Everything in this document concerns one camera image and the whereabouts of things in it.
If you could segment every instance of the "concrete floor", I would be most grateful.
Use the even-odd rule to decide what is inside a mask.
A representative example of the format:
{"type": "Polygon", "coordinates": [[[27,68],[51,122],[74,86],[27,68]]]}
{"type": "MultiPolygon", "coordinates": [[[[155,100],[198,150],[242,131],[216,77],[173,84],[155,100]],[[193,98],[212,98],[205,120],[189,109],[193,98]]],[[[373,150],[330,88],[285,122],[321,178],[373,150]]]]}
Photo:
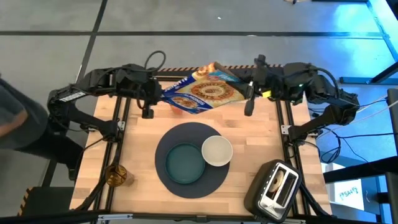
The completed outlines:
{"type": "MultiPolygon", "coordinates": [[[[383,8],[383,2],[375,0],[374,3],[376,9],[383,8]]],[[[100,5],[101,0],[0,1],[0,71],[4,79],[42,104],[47,101],[50,90],[73,83],[88,36],[7,36],[1,35],[1,31],[91,31],[100,5]]],[[[388,21],[388,13],[383,14],[381,20],[388,21]]],[[[396,44],[398,35],[392,32],[393,27],[388,25],[386,30],[396,44]]],[[[368,7],[362,3],[307,1],[293,6],[282,0],[113,0],[106,6],[99,30],[379,32],[368,7]]],[[[336,78],[373,77],[394,63],[381,38],[98,36],[87,71],[125,63],[143,64],[154,50],[166,52],[165,67],[200,66],[214,60],[225,65],[252,64],[256,55],[265,54],[269,63],[311,62],[328,69],[336,78]]],[[[346,91],[359,94],[361,104],[385,95],[390,87],[343,86],[346,91]]],[[[85,98],[78,102],[78,107],[93,113],[95,103],[95,98],[85,98]]],[[[374,105],[358,117],[383,107],[384,103],[374,105]]],[[[391,131],[389,119],[389,112],[385,111],[337,132],[342,136],[385,133],[391,131]]],[[[68,134],[79,144],[85,144],[85,134],[68,134]]],[[[396,155],[391,136],[350,139],[349,143],[369,161],[396,155]]],[[[327,151],[335,147],[336,139],[332,135],[325,136],[318,145],[322,151],[327,151]]],[[[345,145],[341,155],[358,159],[345,145]]],[[[0,216],[17,213],[25,189],[40,185],[46,164],[46,160],[38,157],[0,151],[0,216]]],[[[52,185],[73,186],[64,166],[57,166],[52,185]]]]}

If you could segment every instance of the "food package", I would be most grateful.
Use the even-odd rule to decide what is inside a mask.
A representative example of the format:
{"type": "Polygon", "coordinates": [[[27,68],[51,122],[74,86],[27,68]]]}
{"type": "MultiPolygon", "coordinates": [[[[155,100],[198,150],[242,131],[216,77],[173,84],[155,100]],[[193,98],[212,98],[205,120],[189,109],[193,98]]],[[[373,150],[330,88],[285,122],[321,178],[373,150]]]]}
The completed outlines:
{"type": "Polygon", "coordinates": [[[242,81],[224,66],[213,62],[163,90],[161,99],[191,114],[244,100],[244,96],[227,82],[242,81]]]}

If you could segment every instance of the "butcher block tabletop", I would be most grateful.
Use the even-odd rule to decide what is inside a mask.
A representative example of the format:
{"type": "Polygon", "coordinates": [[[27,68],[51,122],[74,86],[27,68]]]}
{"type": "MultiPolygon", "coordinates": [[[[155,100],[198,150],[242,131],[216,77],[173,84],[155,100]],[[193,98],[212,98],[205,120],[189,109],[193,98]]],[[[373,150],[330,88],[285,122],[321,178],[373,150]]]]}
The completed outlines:
{"type": "MultiPolygon", "coordinates": [[[[163,88],[172,84],[161,83],[163,88]]],[[[116,97],[99,97],[94,116],[111,120],[115,102],[116,97]]],[[[250,216],[244,208],[243,198],[256,172],[263,163],[274,159],[283,160],[284,154],[276,104],[268,99],[258,98],[250,117],[244,115],[244,105],[245,101],[239,101],[194,115],[186,112],[175,114],[170,105],[159,102],[152,107],[154,119],[142,119],[136,100],[132,100],[120,164],[135,176],[135,181],[131,186],[115,188],[111,211],[250,216]],[[155,169],[155,151],[162,136],[172,127],[187,122],[207,124],[233,145],[233,158],[225,181],[216,191],[202,198],[182,198],[170,193],[158,178],[155,169]]],[[[282,110],[287,124],[284,103],[282,110]]],[[[305,100],[292,106],[292,112],[297,125],[310,120],[305,100]]],[[[87,145],[100,138],[99,132],[90,133],[87,145]]],[[[311,138],[307,138],[307,141],[315,143],[311,138]]],[[[105,147],[106,142],[100,142],[84,153],[70,208],[79,206],[97,184],[105,147]]],[[[322,208],[331,213],[317,149],[311,145],[300,146],[299,149],[306,186],[322,208]]],[[[107,192],[108,186],[105,186],[100,208],[105,207],[107,192]]],[[[303,213],[299,195],[297,202],[299,213],[303,213]]]]}

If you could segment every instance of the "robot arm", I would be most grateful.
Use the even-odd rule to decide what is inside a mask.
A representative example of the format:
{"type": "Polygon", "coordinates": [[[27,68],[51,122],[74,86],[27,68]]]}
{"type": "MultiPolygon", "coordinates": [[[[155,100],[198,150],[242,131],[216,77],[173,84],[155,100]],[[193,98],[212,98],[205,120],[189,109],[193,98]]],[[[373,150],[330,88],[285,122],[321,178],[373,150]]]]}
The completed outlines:
{"type": "Polygon", "coordinates": [[[50,92],[47,102],[50,120],[64,127],[68,126],[69,121],[74,121],[81,124],[83,129],[99,130],[107,141],[116,141],[120,123],[103,121],[83,113],[76,108],[75,101],[88,95],[135,98],[144,101],[143,106],[139,105],[142,117],[153,118],[154,112],[150,106],[160,101],[162,93],[153,72],[135,64],[93,70],[80,82],[50,92]]]}
{"type": "MultiPolygon", "coordinates": [[[[265,56],[259,55],[254,59],[254,70],[238,75],[242,83],[228,83],[248,99],[244,110],[246,116],[252,115],[254,99],[257,96],[268,97],[271,101],[291,101],[296,105],[302,102],[305,94],[310,103],[329,103],[319,117],[301,126],[289,128],[289,139],[292,142],[302,141],[308,133],[327,125],[347,125],[354,120],[359,109],[357,95],[339,89],[327,70],[300,62],[288,63],[283,67],[270,66],[265,59],[265,56]],[[334,85],[318,72],[329,75],[334,85]]],[[[117,121],[102,121],[85,114],[76,108],[75,101],[87,95],[135,98],[144,100],[143,106],[138,104],[142,109],[142,117],[153,118],[154,112],[150,106],[156,105],[162,94],[154,72],[155,70],[146,70],[135,64],[93,70],[82,81],[51,91],[47,105],[50,117],[63,127],[68,126],[69,121],[74,121],[80,123],[83,129],[99,130],[108,141],[116,141],[116,135],[121,128],[117,121]]]]}
{"type": "Polygon", "coordinates": [[[257,96],[268,97],[271,101],[291,101],[293,105],[297,105],[302,102],[305,94],[310,103],[329,103],[319,117],[301,126],[289,128],[289,139],[292,142],[303,141],[307,134],[325,126],[347,125],[355,119],[359,109],[357,95],[339,89],[336,80],[327,70],[301,62],[288,63],[283,67],[270,66],[265,59],[265,56],[259,55],[254,59],[256,67],[252,73],[239,76],[248,84],[229,83],[248,98],[244,110],[246,116],[252,115],[254,99],[257,96]],[[334,85],[318,72],[327,74],[334,85]]]}

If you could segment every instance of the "round placemat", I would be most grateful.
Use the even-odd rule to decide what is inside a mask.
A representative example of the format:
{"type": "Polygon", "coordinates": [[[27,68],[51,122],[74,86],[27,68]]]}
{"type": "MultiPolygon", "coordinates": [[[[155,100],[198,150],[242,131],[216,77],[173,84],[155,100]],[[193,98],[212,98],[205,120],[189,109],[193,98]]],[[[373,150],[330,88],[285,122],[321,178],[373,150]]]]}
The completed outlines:
{"type": "Polygon", "coordinates": [[[214,135],[220,134],[212,127],[196,122],[179,124],[164,134],[157,145],[155,168],[159,179],[170,192],[184,198],[200,198],[211,194],[224,182],[229,163],[222,167],[205,163],[202,175],[190,184],[177,183],[169,177],[165,169],[167,154],[174,146],[189,143],[201,149],[203,142],[214,135]]]}
{"type": "Polygon", "coordinates": [[[167,153],[165,168],[172,180],[180,184],[190,184],[202,175],[205,160],[198,147],[181,143],[167,153]]]}

